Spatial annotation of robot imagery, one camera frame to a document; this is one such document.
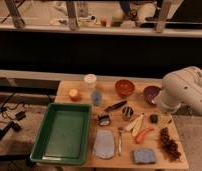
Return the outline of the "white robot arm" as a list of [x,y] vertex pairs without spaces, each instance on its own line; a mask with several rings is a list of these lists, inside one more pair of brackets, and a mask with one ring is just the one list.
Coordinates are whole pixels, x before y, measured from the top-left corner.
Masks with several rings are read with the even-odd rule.
[[173,114],[185,103],[202,116],[202,70],[190,66],[166,74],[154,101],[163,113]]

